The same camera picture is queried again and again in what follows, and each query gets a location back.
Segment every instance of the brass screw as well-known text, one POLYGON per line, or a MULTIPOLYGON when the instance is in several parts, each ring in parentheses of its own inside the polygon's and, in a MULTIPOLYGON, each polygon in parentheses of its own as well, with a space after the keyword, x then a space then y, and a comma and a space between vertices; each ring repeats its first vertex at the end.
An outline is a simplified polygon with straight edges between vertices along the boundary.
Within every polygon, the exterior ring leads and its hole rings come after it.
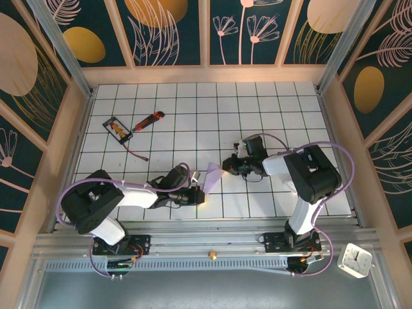
POLYGON ((216 251, 212 250, 209 252, 208 257, 209 259, 215 260, 218 258, 218 254, 216 253, 216 251))

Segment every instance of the clock face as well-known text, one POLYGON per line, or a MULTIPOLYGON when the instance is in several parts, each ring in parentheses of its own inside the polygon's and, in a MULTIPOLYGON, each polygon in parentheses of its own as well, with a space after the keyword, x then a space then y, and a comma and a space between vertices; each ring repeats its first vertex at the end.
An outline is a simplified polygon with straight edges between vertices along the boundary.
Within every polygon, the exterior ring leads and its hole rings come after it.
POLYGON ((358 274, 368 275, 372 263, 369 252, 359 247, 347 246, 342 264, 358 274))

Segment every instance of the alarm clock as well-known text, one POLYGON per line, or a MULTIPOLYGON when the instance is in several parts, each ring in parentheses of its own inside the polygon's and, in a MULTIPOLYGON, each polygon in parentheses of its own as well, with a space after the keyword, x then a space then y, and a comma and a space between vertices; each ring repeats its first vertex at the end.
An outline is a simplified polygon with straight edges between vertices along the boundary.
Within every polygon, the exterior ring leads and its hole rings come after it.
POLYGON ((348 243, 342 248, 337 265, 341 270, 353 277, 363 278, 369 274, 372 265, 372 255, 353 243, 348 243))

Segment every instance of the white grid table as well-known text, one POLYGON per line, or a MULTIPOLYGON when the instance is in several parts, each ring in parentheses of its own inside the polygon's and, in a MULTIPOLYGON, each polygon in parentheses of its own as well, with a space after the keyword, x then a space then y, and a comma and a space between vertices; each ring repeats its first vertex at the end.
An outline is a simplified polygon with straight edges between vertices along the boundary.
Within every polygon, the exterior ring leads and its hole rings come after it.
MULTIPOLYGON (((256 133, 270 133, 288 147, 329 140, 324 119, 311 82, 242 82, 190 84, 100 85, 79 155, 74 180, 98 169, 116 180, 144 183, 166 175, 186 162, 202 173, 209 162, 220 164, 233 153, 233 143, 256 133), (125 145, 150 158, 145 162, 129 153, 104 129, 116 116, 132 128, 155 111, 165 117, 135 133, 125 145)), ((268 154, 282 145, 264 137, 268 154)), ((336 166, 331 148, 324 152, 336 166)), ((118 207, 112 218, 120 221, 270 218, 291 216, 297 196, 278 176, 259 183, 246 183, 240 176, 225 173, 206 202, 180 209, 162 207, 118 207)), ((327 204, 322 216, 347 216, 345 194, 327 204)))

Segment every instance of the black mounting bracket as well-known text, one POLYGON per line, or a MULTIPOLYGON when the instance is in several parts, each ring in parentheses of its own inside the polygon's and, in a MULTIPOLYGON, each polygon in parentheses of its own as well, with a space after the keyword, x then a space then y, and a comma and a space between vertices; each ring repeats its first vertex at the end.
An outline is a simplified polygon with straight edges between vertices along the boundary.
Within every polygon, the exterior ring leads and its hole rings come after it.
POLYGON ((313 232, 307 241, 294 248, 291 248, 286 242, 284 232, 263 234, 263 244, 265 245, 266 253, 311 252, 312 248, 308 242, 315 250, 318 250, 319 252, 322 251, 321 240, 319 239, 319 234, 317 232, 313 232))
POLYGON ((146 256, 149 254, 150 251, 150 240, 151 236, 150 235, 130 235, 130 239, 127 242, 127 246, 125 246, 125 249, 118 254, 114 254, 112 251, 110 251, 107 246, 105 246, 104 242, 102 244, 99 244, 95 241, 95 244, 93 246, 93 255, 94 256, 116 256, 116 255, 122 255, 122 256, 135 256, 136 251, 138 253, 141 253, 140 247, 143 249, 143 255, 146 256))

